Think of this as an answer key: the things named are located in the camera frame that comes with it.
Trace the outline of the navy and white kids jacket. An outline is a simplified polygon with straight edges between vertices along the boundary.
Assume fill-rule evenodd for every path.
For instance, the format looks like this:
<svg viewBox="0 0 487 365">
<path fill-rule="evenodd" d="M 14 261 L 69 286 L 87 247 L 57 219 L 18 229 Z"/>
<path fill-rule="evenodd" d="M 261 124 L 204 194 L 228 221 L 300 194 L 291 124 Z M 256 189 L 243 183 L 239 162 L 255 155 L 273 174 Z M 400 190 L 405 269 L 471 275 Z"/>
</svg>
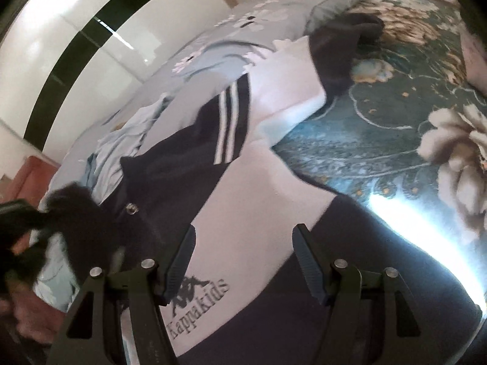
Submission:
<svg viewBox="0 0 487 365">
<path fill-rule="evenodd" d="M 455 218 L 472 113 L 381 125 L 335 101 L 384 23 L 346 13 L 248 65 L 218 41 L 175 92 L 85 133 L 44 210 L 68 215 L 35 294 L 59 364 L 453 364 L 486 318 Z"/>
</svg>

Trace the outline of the light blue small garment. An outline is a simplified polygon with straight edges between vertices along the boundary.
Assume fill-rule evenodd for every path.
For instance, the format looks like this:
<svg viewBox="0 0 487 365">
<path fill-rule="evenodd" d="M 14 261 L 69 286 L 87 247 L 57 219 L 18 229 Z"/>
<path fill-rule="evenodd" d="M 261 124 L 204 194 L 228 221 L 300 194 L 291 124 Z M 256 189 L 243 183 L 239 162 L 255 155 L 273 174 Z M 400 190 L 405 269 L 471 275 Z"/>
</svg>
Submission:
<svg viewBox="0 0 487 365">
<path fill-rule="evenodd" d="M 87 165 L 79 184 L 89 189 L 96 203 L 102 203 L 115 190 L 123 178 L 122 157 L 134 157 L 147 132 L 168 104 L 163 93 L 149 106 L 140 107 L 122 127 L 110 132 L 87 158 Z"/>
</svg>

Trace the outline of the teal floral bed blanket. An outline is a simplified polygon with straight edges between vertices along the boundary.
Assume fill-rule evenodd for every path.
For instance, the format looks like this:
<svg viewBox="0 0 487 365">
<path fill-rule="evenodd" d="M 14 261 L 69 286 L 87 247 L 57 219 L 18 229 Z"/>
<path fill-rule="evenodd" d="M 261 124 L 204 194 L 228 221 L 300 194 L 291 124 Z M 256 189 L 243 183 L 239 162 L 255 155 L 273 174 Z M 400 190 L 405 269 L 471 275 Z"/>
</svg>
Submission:
<svg viewBox="0 0 487 365">
<path fill-rule="evenodd" d="M 486 236 L 461 231 L 439 199 L 437 166 L 417 152 L 435 110 L 486 108 L 466 80 L 460 11 L 446 0 L 365 0 L 356 11 L 382 19 L 383 36 L 358 50 L 348 92 L 298 125 L 276 152 L 428 252 L 484 307 Z"/>
</svg>

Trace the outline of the light blue floral quilt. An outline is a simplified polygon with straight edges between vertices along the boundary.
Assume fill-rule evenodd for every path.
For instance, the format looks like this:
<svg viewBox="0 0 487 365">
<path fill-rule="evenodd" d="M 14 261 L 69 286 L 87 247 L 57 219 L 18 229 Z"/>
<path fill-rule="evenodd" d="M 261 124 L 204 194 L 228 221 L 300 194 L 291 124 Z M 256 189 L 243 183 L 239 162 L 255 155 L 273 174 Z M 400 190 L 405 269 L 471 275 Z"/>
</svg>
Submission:
<svg viewBox="0 0 487 365">
<path fill-rule="evenodd" d="M 122 157 L 123 178 L 107 199 L 134 186 L 129 204 L 147 215 L 154 196 L 167 228 L 201 195 L 190 215 L 199 237 L 190 271 L 216 277 L 246 306 L 290 258 L 298 209 L 325 200 L 273 148 L 330 100 L 314 71 L 310 34 L 361 1 L 238 5 L 168 60 L 126 106 L 82 133 L 50 191 L 79 184 L 98 141 L 167 93 L 139 151 Z"/>
</svg>

